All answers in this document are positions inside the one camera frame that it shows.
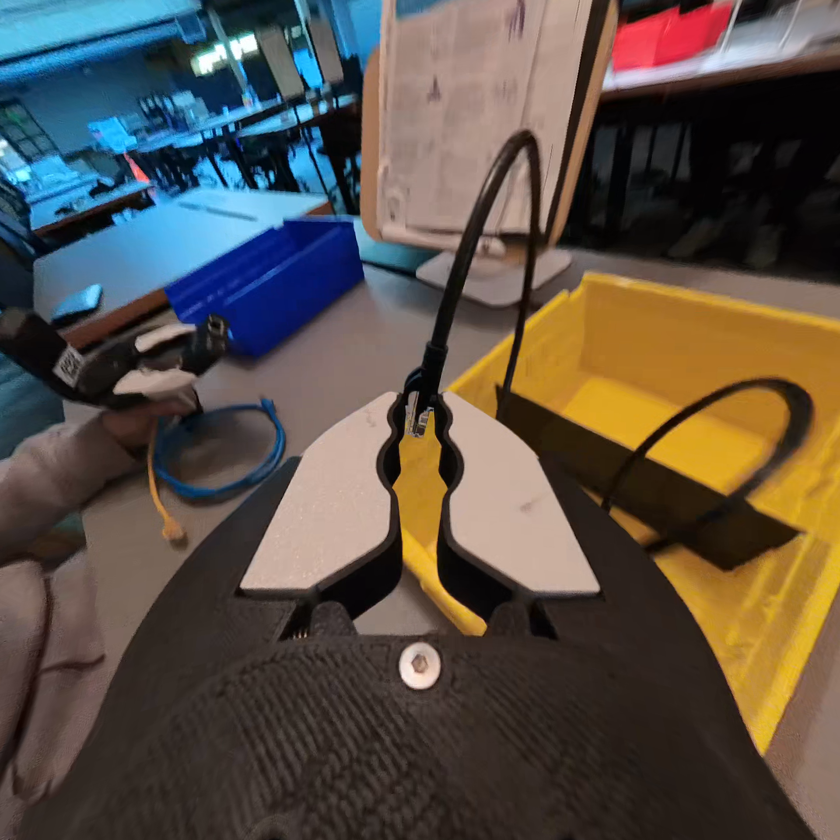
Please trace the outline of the yellow plastic bin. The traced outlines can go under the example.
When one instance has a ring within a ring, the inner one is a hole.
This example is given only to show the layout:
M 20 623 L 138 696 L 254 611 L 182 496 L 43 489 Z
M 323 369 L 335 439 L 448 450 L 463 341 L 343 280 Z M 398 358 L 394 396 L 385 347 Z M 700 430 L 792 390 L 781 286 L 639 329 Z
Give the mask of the yellow plastic bin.
M 838 321 L 729 297 L 588 274 L 528 321 L 514 393 L 635 449 L 684 407 L 725 385 L 778 377 L 812 397 L 803 447 L 749 503 L 799 532 L 731 571 L 682 546 L 655 556 L 709 641 L 751 735 L 766 753 L 838 592 Z M 769 456 L 787 421 L 765 391 L 694 415 L 649 458 L 727 495 Z M 397 482 L 405 562 L 461 633 L 486 624 L 445 594 L 436 569 L 444 485 L 432 431 L 402 450 Z M 656 535 L 618 507 L 644 545 Z

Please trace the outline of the blue plastic bin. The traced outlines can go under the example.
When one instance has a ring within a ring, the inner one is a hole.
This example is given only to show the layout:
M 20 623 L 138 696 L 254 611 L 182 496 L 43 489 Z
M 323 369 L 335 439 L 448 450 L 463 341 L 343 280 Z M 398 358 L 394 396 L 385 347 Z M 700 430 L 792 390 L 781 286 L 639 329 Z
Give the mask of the blue plastic bin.
M 353 223 L 300 217 L 270 227 L 164 288 L 176 317 L 227 324 L 229 352 L 266 355 L 364 279 Z

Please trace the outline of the person's left hand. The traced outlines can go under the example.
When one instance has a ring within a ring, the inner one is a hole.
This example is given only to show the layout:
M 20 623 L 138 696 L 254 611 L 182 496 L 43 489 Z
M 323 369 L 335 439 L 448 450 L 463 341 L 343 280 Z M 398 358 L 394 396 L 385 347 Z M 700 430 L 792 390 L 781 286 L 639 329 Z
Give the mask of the person's left hand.
M 152 443 L 161 420 L 170 422 L 191 415 L 196 406 L 187 397 L 178 396 L 156 402 L 145 402 L 118 411 L 99 414 L 99 423 L 107 434 L 127 453 L 137 455 Z

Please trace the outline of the red storage bins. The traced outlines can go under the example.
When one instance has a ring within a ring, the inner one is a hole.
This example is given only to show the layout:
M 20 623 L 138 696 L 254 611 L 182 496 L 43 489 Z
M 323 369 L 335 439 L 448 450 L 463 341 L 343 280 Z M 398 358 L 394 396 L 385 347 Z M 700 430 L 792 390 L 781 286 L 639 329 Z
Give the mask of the red storage bins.
M 615 73 L 680 63 L 717 47 L 728 28 L 733 2 L 679 7 L 620 24 L 612 48 Z

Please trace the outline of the wooden shelf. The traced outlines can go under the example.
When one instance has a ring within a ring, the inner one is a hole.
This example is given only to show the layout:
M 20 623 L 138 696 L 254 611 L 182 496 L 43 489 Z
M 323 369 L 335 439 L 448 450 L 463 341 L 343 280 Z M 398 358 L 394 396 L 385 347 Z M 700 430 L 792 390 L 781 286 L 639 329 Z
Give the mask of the wooden shelf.
M 623 87 L 604 86 L 600 102 L 617 102 L 645 97 L 669 96 L 728 88 L 759 81 L 777 81 L 793 77 L 806 77 L 839 69 L 839 50 L 824 49 L 790 58 L 754 66 L 729 67 L 722 70 L 701 72 L 694 76 L 667 77 L 651 80 L 645 76 L 641 83 Z

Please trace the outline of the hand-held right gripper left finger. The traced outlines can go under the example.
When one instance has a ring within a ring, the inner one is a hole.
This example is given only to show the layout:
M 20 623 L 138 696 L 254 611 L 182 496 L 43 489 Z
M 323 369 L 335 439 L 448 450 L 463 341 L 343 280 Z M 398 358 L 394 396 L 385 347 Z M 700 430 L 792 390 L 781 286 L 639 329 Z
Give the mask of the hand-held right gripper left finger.
M 243 595 L 363 614 L 403 573 L 394 484 L 402 397 L 386 392 L 333 425 L 297 462 L 239 584 Z

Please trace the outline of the black ethernet splitter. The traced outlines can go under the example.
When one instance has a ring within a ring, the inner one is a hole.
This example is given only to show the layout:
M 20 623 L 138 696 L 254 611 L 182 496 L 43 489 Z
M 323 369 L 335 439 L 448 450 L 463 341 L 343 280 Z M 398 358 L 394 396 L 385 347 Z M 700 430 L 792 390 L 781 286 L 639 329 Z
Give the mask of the black ethernet splitter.
M 180 351 L 180 366 L 195 376 L 204 375 L 228 353 L 228 322 L 216 314 L 208 315 Z

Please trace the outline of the background work table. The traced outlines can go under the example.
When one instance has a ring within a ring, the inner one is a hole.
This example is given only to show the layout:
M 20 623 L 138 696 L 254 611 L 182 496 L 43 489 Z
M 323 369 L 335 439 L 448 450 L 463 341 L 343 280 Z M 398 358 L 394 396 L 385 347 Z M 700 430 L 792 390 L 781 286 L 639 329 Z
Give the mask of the background work table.
M 154 204 L 158 193 L 156 182 L 126 182 L 106 190 L 85 184 L 33 204 L 29 226 L 34 234 L 45 237 L 89 219 L 110 219 L 125 209 L 145 209 Z

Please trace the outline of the grey stand base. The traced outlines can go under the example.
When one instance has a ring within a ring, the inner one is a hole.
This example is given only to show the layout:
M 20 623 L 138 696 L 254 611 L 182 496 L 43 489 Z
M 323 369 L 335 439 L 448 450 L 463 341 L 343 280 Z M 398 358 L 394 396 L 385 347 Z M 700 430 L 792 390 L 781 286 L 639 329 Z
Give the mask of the grey stand base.
M 566 271 L 572 262 L 564 248 L 543 251 L 536 260 L 532 290 L 537 291 Z M 455 253 L 443 252 L 416 268 L 415 277 L 425 285 L 444 290 Z M 520 302 L 524 267 L 494 257 L 476 256 L 471 263 L 462 297 L 487 308 L 509 308 Z

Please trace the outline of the black bin divider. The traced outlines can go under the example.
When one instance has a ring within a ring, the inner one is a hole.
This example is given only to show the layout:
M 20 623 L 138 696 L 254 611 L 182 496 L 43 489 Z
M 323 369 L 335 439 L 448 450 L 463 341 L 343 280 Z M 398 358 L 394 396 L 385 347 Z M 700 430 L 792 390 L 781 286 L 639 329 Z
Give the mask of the black bin divider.
M 650 451 L 679 425 L 736 394 L 765 391 L 785 405 L 787 421 L 770 456 L 727 495 L 649 458 Z M 644 544 L 652 556 L 682 546 L 722 571 L 732 571 L 785 546 L 799 532 L 757 511 L 749 498 L 803 447 L 815 408 L 798 384 L 764 377 L 726 385 L 687 405 L 635 449 L 613 442 L 558 413 L 496 386 L 496 419 L 543 461 L 559 466 L 600 497 L 601 508 L 618 507 L 655 531 Z

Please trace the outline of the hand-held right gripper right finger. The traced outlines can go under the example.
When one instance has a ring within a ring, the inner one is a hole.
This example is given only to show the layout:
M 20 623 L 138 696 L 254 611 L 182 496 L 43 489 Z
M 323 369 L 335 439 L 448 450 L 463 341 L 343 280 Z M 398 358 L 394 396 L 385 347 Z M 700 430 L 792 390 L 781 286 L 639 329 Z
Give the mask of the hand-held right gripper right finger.
M 446 592 L 490 620 L 499 605 L 591 599 L 601 586 L 537 454 L 453 392 L 438 399 L 438 473 L 446 490 L 437 574 Z

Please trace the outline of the person's grey clothing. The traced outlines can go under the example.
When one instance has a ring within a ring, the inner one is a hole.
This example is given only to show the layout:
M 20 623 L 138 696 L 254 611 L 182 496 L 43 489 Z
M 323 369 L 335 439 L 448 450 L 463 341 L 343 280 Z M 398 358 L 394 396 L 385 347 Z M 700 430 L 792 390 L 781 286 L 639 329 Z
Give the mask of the person's grey clothing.
M 83 553 L 2 567 L 1 835 L 67 777 L 107 685 L 96 583 Z

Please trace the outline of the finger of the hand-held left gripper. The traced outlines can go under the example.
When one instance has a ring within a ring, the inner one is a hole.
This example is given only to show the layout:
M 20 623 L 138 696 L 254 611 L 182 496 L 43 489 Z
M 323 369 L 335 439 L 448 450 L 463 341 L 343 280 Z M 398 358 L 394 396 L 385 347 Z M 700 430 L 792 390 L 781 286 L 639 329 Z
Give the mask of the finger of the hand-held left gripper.
M 147 403 L 172 402 L 186 411 L 195 411 L 199 407 L 196 380 L 197 374 L 180 367 L 130 371 L 112 388 L 112 409 L 125 410 Z
M 156 348 L 183 339 L 195 331 L 196 326 L 193 324 L 170 322 L 151 331 L 140 333 L 134 339 L 134 349 L 137 354 L 151 354 Z

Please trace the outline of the teal box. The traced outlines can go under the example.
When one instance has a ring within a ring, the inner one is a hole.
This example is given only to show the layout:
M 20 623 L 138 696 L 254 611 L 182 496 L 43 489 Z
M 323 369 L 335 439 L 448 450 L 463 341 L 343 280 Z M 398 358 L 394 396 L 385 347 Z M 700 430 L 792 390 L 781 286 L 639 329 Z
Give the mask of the teal box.
M 368 266 L 415 277 L 418 268 L 439 254 L 433 249 L 378 241 L 365 231 L 361 217 L 352 221 L 360 259 Z

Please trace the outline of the grey table with brown edge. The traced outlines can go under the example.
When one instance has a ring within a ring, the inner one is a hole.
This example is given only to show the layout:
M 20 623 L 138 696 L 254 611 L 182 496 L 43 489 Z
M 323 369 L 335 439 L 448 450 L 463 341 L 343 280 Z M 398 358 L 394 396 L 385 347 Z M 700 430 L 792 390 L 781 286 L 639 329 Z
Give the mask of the grey table with brown edge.
M 48 319 L 69 296 L 100 285 L 100 308 L 63 330 L 89 350 L 168 309 L 168 285 L 267 228 L 333 214 L 325 195 L 201 187 L 38 259 L 34 310 Z

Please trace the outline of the grey desk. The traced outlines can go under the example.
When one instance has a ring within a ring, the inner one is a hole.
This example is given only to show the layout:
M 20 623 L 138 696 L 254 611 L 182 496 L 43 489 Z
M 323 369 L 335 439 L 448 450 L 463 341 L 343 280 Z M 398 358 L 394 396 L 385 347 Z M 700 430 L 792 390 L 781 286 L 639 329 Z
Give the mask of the grey desk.
M 572 266 L 536 296 L 548 302 L 588 271 L 613 274 L 838 318 L 837 283 L 692 268 L 575 250 Z M 386 391 L 419 361 L 439 295 L 383 269 L 254 366 L 219 365 L 202 379 L 205 406 L 273 399 L 295 455 Z M 98 581 L 108 665 L 119 662 L 157 596 L 183 562 L 169 546 L 141 476 L 110 486 L 82 515 Z M 838 838 L 838 601 L 823 625 L 767 752 L 776 777 L 820 838 Z

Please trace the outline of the person's left forearm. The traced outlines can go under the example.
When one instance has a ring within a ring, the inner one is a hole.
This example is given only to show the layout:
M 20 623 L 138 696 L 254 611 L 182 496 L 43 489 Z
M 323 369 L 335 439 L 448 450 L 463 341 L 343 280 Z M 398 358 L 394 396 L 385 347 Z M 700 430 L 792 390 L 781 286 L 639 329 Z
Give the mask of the person's left forearm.
M 1 463 L 1 558 L 29 555 L 36 541 L 138 464 L 95 416 L 27 438 Z

